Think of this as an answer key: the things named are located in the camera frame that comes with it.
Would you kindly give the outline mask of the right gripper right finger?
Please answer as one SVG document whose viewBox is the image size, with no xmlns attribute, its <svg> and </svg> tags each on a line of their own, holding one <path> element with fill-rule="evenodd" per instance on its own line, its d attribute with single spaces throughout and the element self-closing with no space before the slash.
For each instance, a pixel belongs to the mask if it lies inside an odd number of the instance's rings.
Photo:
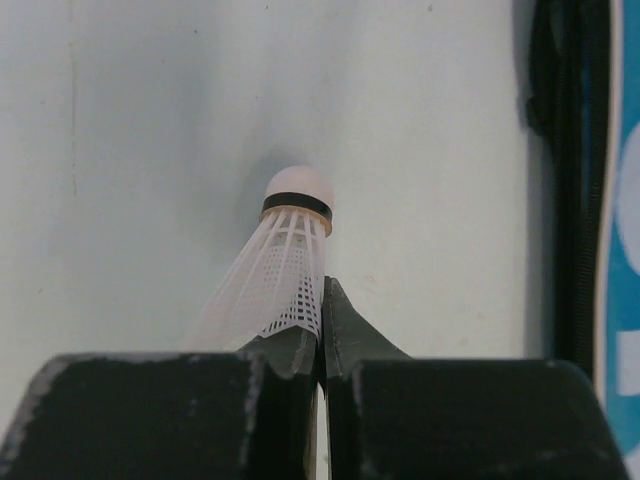
<svg viewBox="0 0 640 480">
<path fill-rule="evenodd" d="M 626 479 L 591 383 L 555 359 L 413 358 L 324 285 L 333 479 Z"/>
</svg>

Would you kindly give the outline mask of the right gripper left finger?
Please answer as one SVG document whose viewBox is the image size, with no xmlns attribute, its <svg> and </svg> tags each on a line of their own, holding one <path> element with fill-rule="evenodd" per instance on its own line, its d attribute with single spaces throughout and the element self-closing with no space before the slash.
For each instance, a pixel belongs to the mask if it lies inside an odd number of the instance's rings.
<svg viewBox="0 0 640 480">
<path fill-rule="evenodd" d="M 294 327 L 233 352 L 58 355 L 1 444 L 5 479 L 309 479 L 317 341 Z"/>
</svg>

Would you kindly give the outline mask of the blue racket bag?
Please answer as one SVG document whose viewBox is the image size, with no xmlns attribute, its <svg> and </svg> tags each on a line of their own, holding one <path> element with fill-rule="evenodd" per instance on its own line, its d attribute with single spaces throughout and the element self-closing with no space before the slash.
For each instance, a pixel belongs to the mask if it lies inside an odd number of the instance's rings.
<svg viewBox="0 0 640 480">
<path fill-rule="evenodd" d="M 624 451 L 639 444 L 639 5 L 540 1 L 531 129 L 555 176 L 552 345 L 593 382 Z"/>
</svg>

